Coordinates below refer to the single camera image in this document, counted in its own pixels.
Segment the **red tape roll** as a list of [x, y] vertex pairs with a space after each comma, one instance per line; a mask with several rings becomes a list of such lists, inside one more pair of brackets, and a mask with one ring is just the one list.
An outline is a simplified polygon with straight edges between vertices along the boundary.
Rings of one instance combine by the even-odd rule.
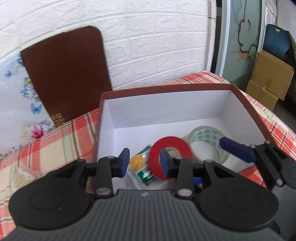
[[150, 149], [148, 165], [151, 172], [160, 179], [168, 180], [163, 174], [160, 163], [160, 151], [166, 151], [173, 157], [184, 157], [192, 161], [193, 156], [189, 145], [178, 137], [164, 137], [156, 141]]

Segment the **snack packet yellow white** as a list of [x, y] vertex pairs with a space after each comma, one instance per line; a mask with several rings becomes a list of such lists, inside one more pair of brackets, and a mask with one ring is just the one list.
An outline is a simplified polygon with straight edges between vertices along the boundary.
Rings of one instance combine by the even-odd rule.
[[151, 146], [148, 145], [142, 149], [138, 154], [131, 157], [126, 173], [132, 180], [133, 185], [138, 190], [146, 189], [157, 177], [152, 173], [149, 164], [149, 152]]

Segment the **clear printed tape roll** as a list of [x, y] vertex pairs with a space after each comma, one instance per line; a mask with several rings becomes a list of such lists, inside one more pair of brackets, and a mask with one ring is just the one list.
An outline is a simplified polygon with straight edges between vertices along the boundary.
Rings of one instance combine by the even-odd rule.
[[193, 161], [202, 163], [205, 160], [213, 160], [224, 164], [229, 153], [223, 150], [219, 144], [225, 134], [212, 126], [199, 126], [193, 129], [187, 138], [187, 143], [193, 155]]

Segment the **bag of cotton swabs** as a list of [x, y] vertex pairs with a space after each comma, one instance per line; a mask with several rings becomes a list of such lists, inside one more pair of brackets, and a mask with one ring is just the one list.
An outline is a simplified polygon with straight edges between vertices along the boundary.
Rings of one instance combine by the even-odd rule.
[[14, 194], [22, 187], [36, 181], [41, 177], [40, 173], [33, 171], [23, 163], [13, 163], [10, 172], [10, 192]]

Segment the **blue tape roll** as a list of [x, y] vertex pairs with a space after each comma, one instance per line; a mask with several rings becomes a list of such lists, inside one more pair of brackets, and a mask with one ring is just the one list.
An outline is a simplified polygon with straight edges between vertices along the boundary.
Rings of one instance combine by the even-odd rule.
[[203, 189], [203, 185], [202, 185], [202, 178], [200, 177], [197, 177], [197, 178], [194, 178], [194, 185], [195, 187], [198, 187], [200, 189]]

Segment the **red plaid bed cover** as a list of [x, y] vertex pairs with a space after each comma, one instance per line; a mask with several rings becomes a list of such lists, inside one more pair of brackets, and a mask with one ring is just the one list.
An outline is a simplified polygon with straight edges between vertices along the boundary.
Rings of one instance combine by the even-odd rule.
[[[295, 131], [253, 97], [248, 94], [245, 97], [257, 111], [278, 147], [295, 158]], [[43, 176], [78, 158], [91, 163], [94, 159], [98, 114], [98, 109], [83, 114], [1, 159], [1, 238], [5, 238], [16, 227], [8, 210], [11, 167], [23, 164]]]

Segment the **brown cardboard box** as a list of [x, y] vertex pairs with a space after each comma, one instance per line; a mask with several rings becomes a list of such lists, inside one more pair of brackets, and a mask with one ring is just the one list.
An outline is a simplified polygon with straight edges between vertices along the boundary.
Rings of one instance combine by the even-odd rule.
[[179, 84], [106, 92], [101, 95], [94, 160], [134, 156], [164, 137], [187, 140], [199, 126], [217, 128], [245, 145], [272, 141], [270, 131], [232, 84]]

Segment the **stacked cardboard boxes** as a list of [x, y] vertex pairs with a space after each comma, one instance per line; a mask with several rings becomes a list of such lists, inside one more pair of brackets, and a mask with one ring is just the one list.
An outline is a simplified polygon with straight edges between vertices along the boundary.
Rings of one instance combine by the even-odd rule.
[[266, 51], [258, 53], [252, 78], [246, 93], [269, 110], [278, 100], [284, 100], [294, 68]]

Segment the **floral plastic bag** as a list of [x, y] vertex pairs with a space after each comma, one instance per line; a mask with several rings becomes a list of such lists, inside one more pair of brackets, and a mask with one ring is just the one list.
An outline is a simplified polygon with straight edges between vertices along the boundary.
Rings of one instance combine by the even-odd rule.
[[21, 54], [1, 60], [1, 159], [42, 137], [55, 126], [27, 73]]

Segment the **dark brown headboard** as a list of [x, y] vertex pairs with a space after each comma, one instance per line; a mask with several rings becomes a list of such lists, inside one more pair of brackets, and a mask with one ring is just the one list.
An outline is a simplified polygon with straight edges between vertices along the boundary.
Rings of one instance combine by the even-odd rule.
[[99, 28], [81, 27], [21, 51], [26, 71], [54, 126], [99, 106], [112, 90]]

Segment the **blue chair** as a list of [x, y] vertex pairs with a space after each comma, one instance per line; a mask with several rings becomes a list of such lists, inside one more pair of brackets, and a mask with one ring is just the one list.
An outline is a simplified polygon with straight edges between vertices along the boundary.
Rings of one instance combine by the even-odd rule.
[[288, 32], [276, 25], [268, 24], [265, 30], [263, 50], [284, 61], [292, 63], [292, 41]]

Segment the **sliding door with drawing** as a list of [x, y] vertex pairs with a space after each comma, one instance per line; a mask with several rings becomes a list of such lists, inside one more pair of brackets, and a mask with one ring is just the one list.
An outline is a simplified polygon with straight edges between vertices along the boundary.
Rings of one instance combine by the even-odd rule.
[[222, 1], [215, 73], [245, 90], [262, 45], [264, 1]]

